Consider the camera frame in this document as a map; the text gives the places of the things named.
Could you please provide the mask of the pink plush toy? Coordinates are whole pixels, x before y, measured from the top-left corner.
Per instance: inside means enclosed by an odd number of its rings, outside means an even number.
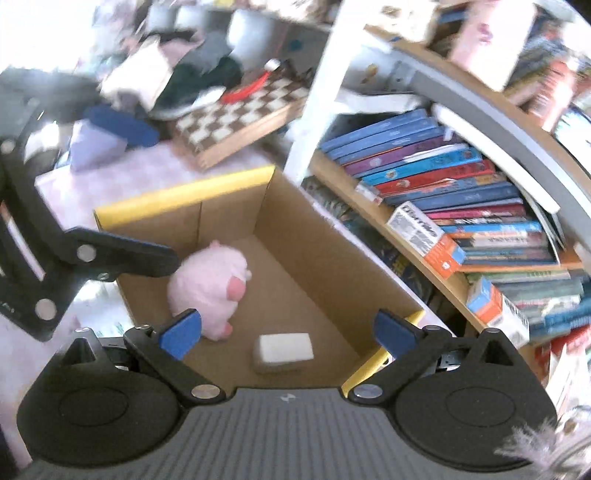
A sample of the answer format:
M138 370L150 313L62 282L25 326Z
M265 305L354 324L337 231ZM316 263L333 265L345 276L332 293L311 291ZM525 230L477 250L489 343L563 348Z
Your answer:
M194 309L201 318L201 335L211 341L228 339L230 318L245 296L252 278L245 255L233 247L212 241L186 257L171 275L167 301L173 315Z

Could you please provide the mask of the white rectangular sponge block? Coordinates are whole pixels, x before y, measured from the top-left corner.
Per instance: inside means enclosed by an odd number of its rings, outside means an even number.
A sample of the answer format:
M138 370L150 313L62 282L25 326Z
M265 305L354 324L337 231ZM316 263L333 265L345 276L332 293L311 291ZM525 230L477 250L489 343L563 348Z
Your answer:
M257 371L283 371L300 368L315 359L308 333L260 335L253 346L253 366Z

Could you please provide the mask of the pink checkered tablecloth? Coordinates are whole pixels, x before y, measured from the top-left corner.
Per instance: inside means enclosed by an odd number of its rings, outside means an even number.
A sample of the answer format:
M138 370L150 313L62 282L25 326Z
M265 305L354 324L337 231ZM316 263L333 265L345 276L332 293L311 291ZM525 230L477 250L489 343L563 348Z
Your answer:
M94 229L94 210L98 207L201 178L269 163L283 166L286 157L283 151L259 141L200 173L182 146L170 141L128 152L121 160L94 170L58 168L38 177L36 187L62 227ZM30 463L16 425L17 408L66 337L79 327L90 327L102 337L117 337L131 326L117 285L101 282L89 282L81 289L48 342L38 342L8 319L1 319L2 459L12 457L18 470Z

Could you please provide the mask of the wooden chessboard box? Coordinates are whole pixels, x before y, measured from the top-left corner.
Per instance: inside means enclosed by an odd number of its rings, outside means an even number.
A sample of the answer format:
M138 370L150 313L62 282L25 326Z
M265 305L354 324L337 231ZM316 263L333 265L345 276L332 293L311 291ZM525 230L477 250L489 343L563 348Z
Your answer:
M174 139L205 171L300 117L307 98L304 84L273 78L242 101L217 101L177 120Z

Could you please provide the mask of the pile of clothes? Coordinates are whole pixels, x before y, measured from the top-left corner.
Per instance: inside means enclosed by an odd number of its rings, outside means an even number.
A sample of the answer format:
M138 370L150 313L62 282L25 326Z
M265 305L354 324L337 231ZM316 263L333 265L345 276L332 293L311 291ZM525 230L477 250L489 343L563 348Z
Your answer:
M243 68L231 55L226 34L215 31L188 39L152 35L100 83L103 102L115 110L156 122L175 120L204 106L242 82ZM74 123L69 143L70 169L83 172L119 160L131 147L84 117Z

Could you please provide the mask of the orange white carton box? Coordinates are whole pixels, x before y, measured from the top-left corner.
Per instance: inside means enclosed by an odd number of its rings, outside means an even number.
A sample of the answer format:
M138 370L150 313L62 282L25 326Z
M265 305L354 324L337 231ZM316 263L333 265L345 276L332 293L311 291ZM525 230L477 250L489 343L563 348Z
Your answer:
M528 319L488 278L481 276L469 288L467 308L487 328L501 330L516 348L529 343Z

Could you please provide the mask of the white orange medicine box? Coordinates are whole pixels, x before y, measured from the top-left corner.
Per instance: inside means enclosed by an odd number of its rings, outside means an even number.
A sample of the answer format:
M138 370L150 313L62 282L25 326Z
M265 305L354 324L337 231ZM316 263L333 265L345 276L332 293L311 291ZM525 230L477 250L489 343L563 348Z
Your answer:
M412 202L394 209L387 226L407 243L443 279L449 279L463 265L464 250Z

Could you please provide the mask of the yellow cardboard box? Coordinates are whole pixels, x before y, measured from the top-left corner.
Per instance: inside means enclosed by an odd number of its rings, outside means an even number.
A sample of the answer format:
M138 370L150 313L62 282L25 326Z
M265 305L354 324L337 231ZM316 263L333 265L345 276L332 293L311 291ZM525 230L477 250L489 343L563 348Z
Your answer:
M98 226L171 247L180 257L218 241L245 255L252 279L228 340L201 340L184 362L225 391L342 384L377 349L374 317L409 317L423 302L334 218L271 166L99 207ZM314 358L293 371L256 370L263 334L305 333Z

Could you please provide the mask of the red tassel ornament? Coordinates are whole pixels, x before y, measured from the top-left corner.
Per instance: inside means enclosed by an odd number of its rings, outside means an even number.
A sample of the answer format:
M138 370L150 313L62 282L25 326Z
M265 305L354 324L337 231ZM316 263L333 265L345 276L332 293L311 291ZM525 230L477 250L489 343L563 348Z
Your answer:
M235 104L242 102L253 93L256 93L256 91L262 89L266 81L269 80L270 75L276 72L276 70L279 68L279 59L268 60L263 66L262 73L257 74L256 78L253 80L249 80L246 83L241 83L238 87L235 87L235 89L225 92L224 95L221 96L221 103Z

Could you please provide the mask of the row of upright books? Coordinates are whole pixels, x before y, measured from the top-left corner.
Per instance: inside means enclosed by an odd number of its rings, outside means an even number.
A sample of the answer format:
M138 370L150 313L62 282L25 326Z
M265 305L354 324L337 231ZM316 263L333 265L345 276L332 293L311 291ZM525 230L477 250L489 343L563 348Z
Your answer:
M429 110L346 116L311 170L361 213L412 202L466 254L452 289L466 293L487 277L529 320L533 340L589 326L590 277L563 219Z

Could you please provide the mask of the white bookshelf unit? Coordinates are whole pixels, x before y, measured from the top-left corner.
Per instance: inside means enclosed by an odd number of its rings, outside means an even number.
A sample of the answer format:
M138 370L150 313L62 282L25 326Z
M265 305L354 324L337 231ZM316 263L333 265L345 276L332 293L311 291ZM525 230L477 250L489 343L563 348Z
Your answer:
M406 257L475 329L475 283L519 310L504 332L541 365L590 321L590 172L517 103L439 54L245 3L159 1L146 31L187 41L156 105L208 170L281 127L284 172L384 262Z

